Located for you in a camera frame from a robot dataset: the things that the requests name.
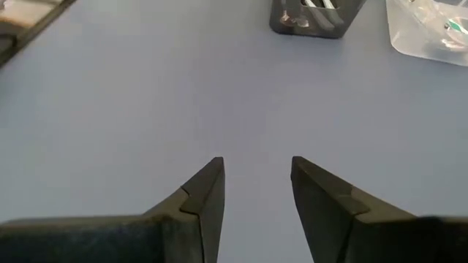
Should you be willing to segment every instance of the black object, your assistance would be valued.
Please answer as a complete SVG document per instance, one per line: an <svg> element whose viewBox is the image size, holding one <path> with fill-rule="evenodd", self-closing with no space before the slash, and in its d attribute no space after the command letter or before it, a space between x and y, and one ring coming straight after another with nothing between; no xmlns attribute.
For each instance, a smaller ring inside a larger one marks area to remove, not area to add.
<svg viewBox="0 0 468 263"><path fill-rule="evenodd" d="M215 263L224 213L218 157L141 216L47 218L0 225L0 262Z"/></svg>
<svg viewBox="0 0 468 263"><path fill-rule="evenodd" d="M292 189L315 263L465 263L467 218L418 218L302 157Z"/></svg>
<svg viewBox="0 0 468 263"><path fill-rule="evenodd" d="M331 0L335 9L324 8L322 0L272 0L270 27L279 34L337 39L343 37L366 0Z"/></svg>
<svg viewBox="0 0 468 263"><path fill-rule="evenodd" d="M76 0L63 0L57 4L40 22L31 28L0 21L0 66L7 63L18 51L27 46L44 28L52 23L63 11L71 6Z"/></svg>

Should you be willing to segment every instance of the clear plastic bag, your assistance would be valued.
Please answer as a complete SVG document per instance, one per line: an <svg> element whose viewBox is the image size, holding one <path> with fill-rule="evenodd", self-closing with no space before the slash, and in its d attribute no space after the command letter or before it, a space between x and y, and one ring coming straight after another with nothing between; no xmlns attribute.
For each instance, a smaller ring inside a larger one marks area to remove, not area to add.
<svg viewBox="0 0 468 263"><path fill-rule="evenodd" d="M392 46L421 58L468 66L467 0L386 0Z"/></svg>

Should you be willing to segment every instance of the light blue table surface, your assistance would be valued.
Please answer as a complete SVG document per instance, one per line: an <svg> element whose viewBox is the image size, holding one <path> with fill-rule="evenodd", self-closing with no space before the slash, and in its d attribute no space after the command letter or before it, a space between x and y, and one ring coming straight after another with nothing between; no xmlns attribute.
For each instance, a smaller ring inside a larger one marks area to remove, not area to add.
<svg viewBox="0 0 468 263"><path fill-rule="evenodd" d="M467 68L390 46L384 1L341 40L267 0L81 0L0 69L0 221L142 213L214 156L220 263L311 262L302 155L417 215L468 215Z"/></svg>

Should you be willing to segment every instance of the pen holder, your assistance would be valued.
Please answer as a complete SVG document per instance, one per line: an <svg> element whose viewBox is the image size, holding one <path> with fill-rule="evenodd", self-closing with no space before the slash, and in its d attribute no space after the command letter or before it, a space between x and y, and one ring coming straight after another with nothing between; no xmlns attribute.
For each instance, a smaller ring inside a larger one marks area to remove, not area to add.
<svg viewBox="0 0 468 263"><path fill-rule="evenodd" d="M272 1L270 27L276 33L337 39L343 37L366 0ZM325 1L332 7L325 8Z"/></svg>

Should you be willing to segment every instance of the dark gray container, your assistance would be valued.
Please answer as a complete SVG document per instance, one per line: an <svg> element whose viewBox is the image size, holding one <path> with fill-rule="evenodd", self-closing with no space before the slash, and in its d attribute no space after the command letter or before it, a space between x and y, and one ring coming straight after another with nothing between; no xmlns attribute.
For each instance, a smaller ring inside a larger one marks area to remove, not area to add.
<svg viewBox="0 0 468 263"><path fill-rule="evenodd" d="M312 0L317 7L307 7L303 1L273 0L271 29L279 34L341 38L366 0L331 0L335 9L324 8L319 0Z"/></svg>

